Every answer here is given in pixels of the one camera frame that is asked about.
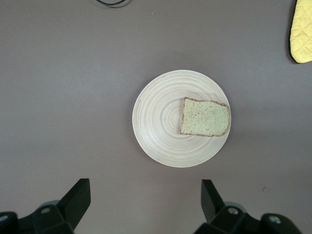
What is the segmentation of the yellow quilted oven mitt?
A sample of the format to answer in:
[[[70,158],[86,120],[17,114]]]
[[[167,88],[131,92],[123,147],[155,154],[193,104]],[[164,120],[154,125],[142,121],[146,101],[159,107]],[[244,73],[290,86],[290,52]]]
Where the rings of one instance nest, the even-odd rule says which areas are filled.
[[[290,33],[290,52],[297,63],[312,61],[312,0],[297,0]]]

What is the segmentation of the slice of brown bread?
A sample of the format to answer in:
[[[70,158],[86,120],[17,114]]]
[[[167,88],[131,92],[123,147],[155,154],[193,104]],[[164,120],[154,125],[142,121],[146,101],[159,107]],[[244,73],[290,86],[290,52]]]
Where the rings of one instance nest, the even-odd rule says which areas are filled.
[[[213,100],[184,98],[180,134],[202,137],[222,137],[230,129],[231,111]]]

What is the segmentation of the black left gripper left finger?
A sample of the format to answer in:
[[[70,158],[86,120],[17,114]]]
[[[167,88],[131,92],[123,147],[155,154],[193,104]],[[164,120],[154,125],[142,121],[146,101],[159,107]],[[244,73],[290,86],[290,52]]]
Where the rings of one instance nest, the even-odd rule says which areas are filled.
[[[75,234],[90,204],[90,179],[81,178],[63,198],[43,203],[28,216],[0,212],[0,234]]]

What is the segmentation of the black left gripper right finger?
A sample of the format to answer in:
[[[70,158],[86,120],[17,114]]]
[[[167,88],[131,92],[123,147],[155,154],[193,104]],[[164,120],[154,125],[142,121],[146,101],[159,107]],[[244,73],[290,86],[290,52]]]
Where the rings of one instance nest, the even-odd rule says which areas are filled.
[[[283,215],[266,213],[257,220],[237,205],[225,203],[209,179],[201,181],[201,208],[206,222],[195,234],[302,234]]]

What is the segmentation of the large table cover sheet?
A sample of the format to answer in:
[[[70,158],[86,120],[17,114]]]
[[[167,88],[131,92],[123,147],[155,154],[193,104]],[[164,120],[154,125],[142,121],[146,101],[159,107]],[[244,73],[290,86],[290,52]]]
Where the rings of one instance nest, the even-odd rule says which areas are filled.
[[[0,212],[20,217],[80,179],[76,234],[193,234],[201,180],[261,218],[312,234],[312,63],[288,36],[295,0],[0,0]],[[232,126],[209,161],[172,168],[132,128],[141,90],[186,69],[226,94]]]

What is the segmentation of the round wooden plate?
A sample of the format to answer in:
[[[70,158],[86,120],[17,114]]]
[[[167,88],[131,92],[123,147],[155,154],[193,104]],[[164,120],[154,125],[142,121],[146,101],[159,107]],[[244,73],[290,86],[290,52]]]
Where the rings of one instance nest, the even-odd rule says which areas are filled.
[[[225,144],[224,136],[193,136],[180,133],[185,97],[229,105],[219,85],[208,76],[175,70],[148,83],[135,102],[132,125],[143,151],[166,166],[187,168],[204,163]]]

